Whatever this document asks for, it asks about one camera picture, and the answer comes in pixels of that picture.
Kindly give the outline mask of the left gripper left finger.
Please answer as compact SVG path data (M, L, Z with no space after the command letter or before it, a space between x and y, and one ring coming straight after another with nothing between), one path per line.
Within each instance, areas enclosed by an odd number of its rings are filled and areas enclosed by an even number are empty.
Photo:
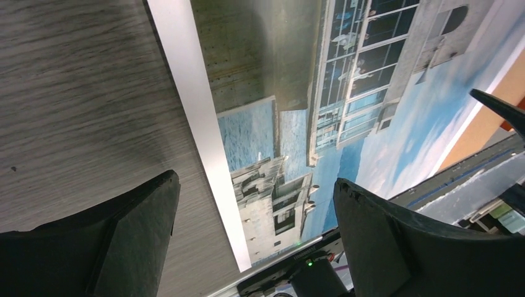
M168 170L91 208L1 234L2 296L156 296L180 195Z

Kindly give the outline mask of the orange wooden picture frame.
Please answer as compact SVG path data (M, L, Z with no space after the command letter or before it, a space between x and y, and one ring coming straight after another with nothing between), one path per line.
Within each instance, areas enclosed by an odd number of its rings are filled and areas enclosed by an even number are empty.
M504 121L500 124L503 130L524 134L524 98L519 103L512 105L512 108L507 108L503 119Z

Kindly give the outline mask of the brown cardboard backing board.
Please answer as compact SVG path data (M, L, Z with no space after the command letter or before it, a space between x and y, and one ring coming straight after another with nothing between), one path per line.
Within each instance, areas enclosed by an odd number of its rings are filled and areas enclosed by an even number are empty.
M511 55L489 85L487 92L512 105L519 106L524 102L524 50ZM500 131L503 122L503 119L488 108L480 103L475 104L430 175L484 148L493 135Z

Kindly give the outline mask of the building and sky photo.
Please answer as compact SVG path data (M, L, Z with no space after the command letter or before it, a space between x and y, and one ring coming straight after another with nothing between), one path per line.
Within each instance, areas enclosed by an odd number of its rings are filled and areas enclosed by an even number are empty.
M431 177L524 50L523 1L149 6L240 271L334 228L337 178L390 199Z

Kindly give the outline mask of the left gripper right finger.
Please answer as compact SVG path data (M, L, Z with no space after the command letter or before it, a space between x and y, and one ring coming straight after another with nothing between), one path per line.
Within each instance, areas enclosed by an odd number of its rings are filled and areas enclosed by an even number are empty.
M523 296L524 237L440 222L339 178L339 232L357 296Z

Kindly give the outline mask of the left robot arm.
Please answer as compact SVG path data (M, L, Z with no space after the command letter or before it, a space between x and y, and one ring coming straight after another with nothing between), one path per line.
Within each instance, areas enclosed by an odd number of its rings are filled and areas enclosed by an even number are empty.
M2 296L156 296L180 194L168 170L30 231L1 234ZM282 282L298 296L524 294L524 236L461 228L334 185L339 226L317 245L242 281L240 296Z

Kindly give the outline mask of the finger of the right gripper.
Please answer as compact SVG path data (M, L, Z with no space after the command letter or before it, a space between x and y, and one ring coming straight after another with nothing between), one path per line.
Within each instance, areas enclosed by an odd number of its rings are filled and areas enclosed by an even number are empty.
M512 105L509 106L509 103L475 88L470 90L469 95L476 99L479 103L492 110L494 113L498 114L501 118L503 118L505 115L507 108L512 108ZM522 138L522 140L524 140L524 134L517 134Z

